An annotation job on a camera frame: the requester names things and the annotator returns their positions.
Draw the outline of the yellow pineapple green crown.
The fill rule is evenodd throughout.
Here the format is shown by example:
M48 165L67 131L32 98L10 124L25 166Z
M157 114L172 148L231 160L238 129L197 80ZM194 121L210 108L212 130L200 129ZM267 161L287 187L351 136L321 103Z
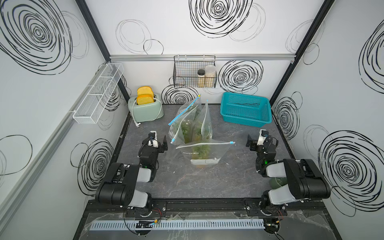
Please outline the yellow pineapple green crown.
M209 159L211 146L209 145L200 145L192 147L193 155L191 163L193 165L206 165L206 160Z

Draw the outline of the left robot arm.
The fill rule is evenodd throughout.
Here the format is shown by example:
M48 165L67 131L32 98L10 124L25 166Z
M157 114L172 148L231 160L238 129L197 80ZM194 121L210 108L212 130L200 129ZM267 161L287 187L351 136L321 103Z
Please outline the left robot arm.
M136 185L154 181L160 166L159 154L167 150L167 137L159 142L155 132L149 133L138 152L139 164L111 164L96 191L95 201L104 205L132 208L142 216L149 216L153 211L152 195L137 190Z

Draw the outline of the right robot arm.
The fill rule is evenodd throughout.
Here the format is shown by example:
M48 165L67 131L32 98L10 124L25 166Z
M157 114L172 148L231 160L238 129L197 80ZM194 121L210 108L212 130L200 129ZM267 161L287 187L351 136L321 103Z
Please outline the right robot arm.
M246 147L257 154L257 173L264 178L284 178L287 183L276 189L263 192L258 208L271 216L278 207L303 200L328 199L331 187L311 159L276 159L279 141L261 130L258 139L247 136Z

